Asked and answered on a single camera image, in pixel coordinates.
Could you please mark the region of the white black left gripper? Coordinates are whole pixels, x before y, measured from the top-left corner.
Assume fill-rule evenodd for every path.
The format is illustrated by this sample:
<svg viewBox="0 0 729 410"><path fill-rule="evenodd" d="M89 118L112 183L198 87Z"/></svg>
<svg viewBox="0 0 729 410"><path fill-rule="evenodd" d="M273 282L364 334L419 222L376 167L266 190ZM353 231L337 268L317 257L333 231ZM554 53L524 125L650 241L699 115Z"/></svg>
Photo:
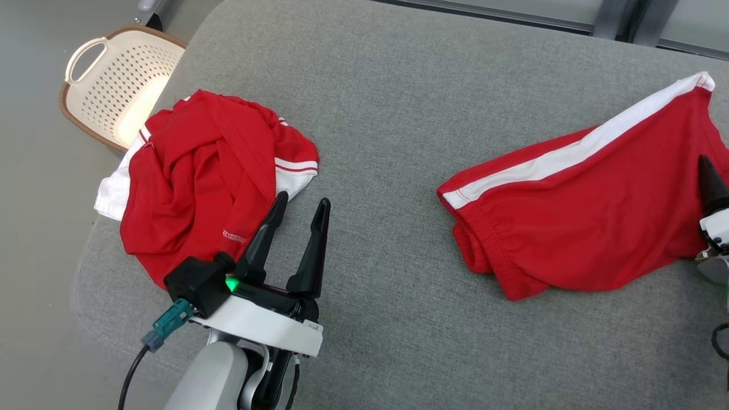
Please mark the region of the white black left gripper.
<svg viewBox="0 0 729 410"><path fill-rule="evenodd" d="M330 225L331 203L321 198L310 224L310 238L297 272L286 290L264 284L267 261L276 229L281 225L288 192L276 196L255 235L236 263L234 277L224 283L224 290L195 301L192 321L248 342L289 351L297 355L318 356L323 342L323 326L318 323L325 270L326 244Z"/></svg>

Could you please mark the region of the red shorts with white stripe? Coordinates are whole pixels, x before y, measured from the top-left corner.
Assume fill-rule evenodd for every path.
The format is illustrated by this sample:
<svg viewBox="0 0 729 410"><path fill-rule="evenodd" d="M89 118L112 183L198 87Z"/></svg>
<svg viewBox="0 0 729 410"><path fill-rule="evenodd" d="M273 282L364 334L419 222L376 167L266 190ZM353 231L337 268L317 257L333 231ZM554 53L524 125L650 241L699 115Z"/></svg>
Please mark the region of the red shorts with white stripe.
<svg viewBox="0 0 729 410"><path fill-rule="evenodd" d="M604 124L489 160L437 189L474 273L506 298L549 288L617 290L707 248L699 233L698 156L729 187L729 147L709 114L700 72Z"/></svg>

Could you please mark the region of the cream perforated laundry basket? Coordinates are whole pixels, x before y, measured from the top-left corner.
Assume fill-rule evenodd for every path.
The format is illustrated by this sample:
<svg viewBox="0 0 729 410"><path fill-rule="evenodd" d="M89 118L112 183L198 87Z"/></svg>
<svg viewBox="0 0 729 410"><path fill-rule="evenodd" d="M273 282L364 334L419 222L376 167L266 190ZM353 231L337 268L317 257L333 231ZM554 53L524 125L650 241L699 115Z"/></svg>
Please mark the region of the cream perforated laundry basket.
<svg viewBox="0 0 729 410"><path fill-rule="evenodd" d="M71 55L60 92L63 115L124 153L153 111L187 44L143 26L89 40Z"/></svg>

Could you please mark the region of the grey partition post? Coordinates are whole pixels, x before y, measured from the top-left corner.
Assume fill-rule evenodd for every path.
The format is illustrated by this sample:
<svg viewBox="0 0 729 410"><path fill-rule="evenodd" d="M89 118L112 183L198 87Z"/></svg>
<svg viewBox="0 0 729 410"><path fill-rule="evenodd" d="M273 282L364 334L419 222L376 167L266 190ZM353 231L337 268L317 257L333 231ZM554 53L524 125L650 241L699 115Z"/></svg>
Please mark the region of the grey partition post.
<svg viewBox="0 0 729 410"><path fill-rule="evenodd" d="M678 0L603 0L592 36L657 47Z"/></svg>

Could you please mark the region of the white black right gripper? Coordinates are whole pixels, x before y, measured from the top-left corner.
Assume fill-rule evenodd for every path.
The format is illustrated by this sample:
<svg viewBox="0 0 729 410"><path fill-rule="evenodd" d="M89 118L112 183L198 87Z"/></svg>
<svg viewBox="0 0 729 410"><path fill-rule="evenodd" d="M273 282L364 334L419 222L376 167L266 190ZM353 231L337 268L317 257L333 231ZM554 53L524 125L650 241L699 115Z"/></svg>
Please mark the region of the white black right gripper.
<svg viewBox="0 0 729 410"><path fill-rule="evenodd" d="M711 249L729 252L729 187L706 155L698 156L698 184L703 217L701 236Z"/></svg>

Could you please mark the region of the thick grey desk leg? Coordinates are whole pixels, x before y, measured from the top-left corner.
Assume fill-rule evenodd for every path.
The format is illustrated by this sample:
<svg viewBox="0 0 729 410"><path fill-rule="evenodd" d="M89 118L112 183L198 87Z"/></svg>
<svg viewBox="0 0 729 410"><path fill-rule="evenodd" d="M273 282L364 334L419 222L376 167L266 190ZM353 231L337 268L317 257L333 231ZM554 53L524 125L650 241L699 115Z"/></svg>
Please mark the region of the thick grey desk leg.
<svg viewBox="0 0 729 410"><path fill-rule="evenodd" d="M164 31L161 16L157 13L157 9L161 7L164 1L165 0L138 0L137 13L134 18L135 23L153 30Z"/></svg>

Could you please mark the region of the grey fabric sofa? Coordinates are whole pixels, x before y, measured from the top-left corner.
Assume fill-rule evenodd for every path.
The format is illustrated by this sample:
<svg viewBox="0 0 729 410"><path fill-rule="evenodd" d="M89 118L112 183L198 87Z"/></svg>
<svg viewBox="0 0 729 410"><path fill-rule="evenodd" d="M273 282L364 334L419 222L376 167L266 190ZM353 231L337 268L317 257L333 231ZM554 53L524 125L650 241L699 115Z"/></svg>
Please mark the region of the grey fabric sofa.
<svg viewBox="0 0 729 410"><path fill-rule="evenodd" d="M312 138L320 174L289 205L268 270L293 272L330 198L325 327L294 410L729 410L709 335L727 293L680 260L622 290L521 302L466 270L436 188L461 169L600 124L729 61L372 0L226 0L158 106L202 88Z"/></svg>

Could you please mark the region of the grey wall base rail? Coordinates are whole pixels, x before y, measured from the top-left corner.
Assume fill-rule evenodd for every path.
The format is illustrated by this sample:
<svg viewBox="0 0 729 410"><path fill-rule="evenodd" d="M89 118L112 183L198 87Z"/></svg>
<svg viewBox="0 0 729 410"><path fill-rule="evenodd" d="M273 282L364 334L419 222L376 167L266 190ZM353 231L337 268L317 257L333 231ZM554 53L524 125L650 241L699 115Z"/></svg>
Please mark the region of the grey wall base rail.
<svg viewBox="0 0 729 410"><path fill-rule="evenodd" d="M375 0L592 36L603 0ZM658 46L729 62L729 0L678 0Z"/></svg>

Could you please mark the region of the red jersey with white sleeves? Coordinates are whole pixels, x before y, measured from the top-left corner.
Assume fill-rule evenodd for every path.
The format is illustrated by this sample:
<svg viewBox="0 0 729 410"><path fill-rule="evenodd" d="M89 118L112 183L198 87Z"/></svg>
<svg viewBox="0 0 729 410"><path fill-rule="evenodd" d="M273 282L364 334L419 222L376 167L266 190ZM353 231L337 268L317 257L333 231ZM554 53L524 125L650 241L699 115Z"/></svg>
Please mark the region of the red jersey with white sleeves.
<svg viewBox="0 0 729 410"><path fill-rule="evenodd" d="M146 120L94 208L120 221L125 252L164 288L188 257L239 257L276 196L299 194L318 161L273 109L198 90Z"/></svg>

